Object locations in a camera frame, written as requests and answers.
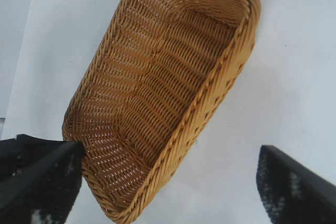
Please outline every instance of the white surface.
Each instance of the white surface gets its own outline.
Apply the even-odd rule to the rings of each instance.
[[[3,138],[61,139],[63,114],[119,0],[32,0]],[[251,59],[136,223],[270,224],[255,173],[273,144],[336,184],[335,0],[261,0]],[[110,223],[83,186],[67,223]]]
[[[6,116],[30,0],[0,0],[0,118]]]
[[[4,127],[4,122],[5,122],[5,120],[0,118],[0,138],[1,138],[1,135],[2,135],[2,129]]]

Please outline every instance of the tan wicker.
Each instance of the tan wicker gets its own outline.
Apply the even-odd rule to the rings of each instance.
[[[136,220],[254,47],[259,0],[121,0],[62,128],[105,214]]]

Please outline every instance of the woven basket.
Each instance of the woven basket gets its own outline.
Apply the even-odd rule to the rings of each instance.
[[[121,0],[65,114],[105,214],[130,223],[173,176],[254,47],[259,0]]]

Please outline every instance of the basket rim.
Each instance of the basket rim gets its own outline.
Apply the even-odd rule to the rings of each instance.
[[[100,62],[102,60],[102,57],[101,57],[102,52],[105,51],[105,48],[108,42],[111,40],[109,38],[113,39],[116,34],[117,22],[115,21],[118,20],[122,16],[125,10],[125,7],[128,5],[129,1],[130,0],[120,0],[120,3],[114,13],[114,16],[103,37],[103,40],[101,41],[91,64],[89,65],[84,77],[82,78],[78,89],[76,90],[73,98],[70,101],[69,107],[64,117],[64,123],[62,126],[62,132],[63,132],[65,141],[68,140],[65,132],[67,131],[66,127],[68,125],[69,113],[71,109],[76,104],[78,104],[80,94],[85,92],[86,84],[91,79],[92,74],[95,73],[95,71],[99,67]],[[226,47],[226,49],[223,51],[222,55],[216,61],[214,68],[210,71],[206,80],[204,81],[200,89],[198,90],[194,100],[192,101],[187,111],[183,115],[178,127],[174,130],[165,148],[162,150],[159,157],[155,161],[153,167],[148,173],[147,178],[144,180],[142,186],[138,188],[129,206],[123,209],[122,211],[117,211],[116,207],[109,202],[110,201],[109,196],[107,196],[107,194],[104,192],[103,188],[101,187],[100,183],[94,177],[92,170],[86,164],[83,164],[83,175],[86,178],[90,186],[90,189],[92,190],[96,200],[100,203],[102,210],[111,219],[120,220],[122,223],[124,223],[125,221],[134,221],[141,214],[142,210],[151,202],[151,200],[154,198],[155,194],[157,193],[156,188],[157,187],[159,187],[159,189],[161,188],[160,183],[158,183],[157,181],[160,178],[154,179],[155,174],[163,174],[163,172],[161,171],[162,169],[166,168],[166,165],[163,165],[164,168],[162,168],[162,163],[167,160],[168,156],[171,156],[170,150],[173,149],[174,147],[177,147],[179,135],[183,131],[184,126],[189,122],[191,115],[192,115],[192,111],[196,110],[197,106],[200,103],[200,100],[203,98],[206,91],[211,89],[212,86],[215,85],[214,79],[218,75],[216,74],[216,72],[218,72],[218,68],[220,68],[223,65],[224,60],[228,60],[228,61],[232,60],[233,51],[242,50],[241,48],[242,41],[252,41],[255,39],[253,27],[255,27],[259,21],[260,10],[261,10],[260,0],[239,0],[239,1],[241,2],[244,8],[244,15],[243,15],[243,18],[239,26],[236,28],[236,31],[234,33],[234,36],[231,42]],[[186,155],[189,148],[183,154],[183,157]]]

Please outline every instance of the rectangular basket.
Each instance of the rectangular basket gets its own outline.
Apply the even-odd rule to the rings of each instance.
[[[130,223],[173,176],[254,47],[259,0],[121,0],[64,140],[105,214]]]

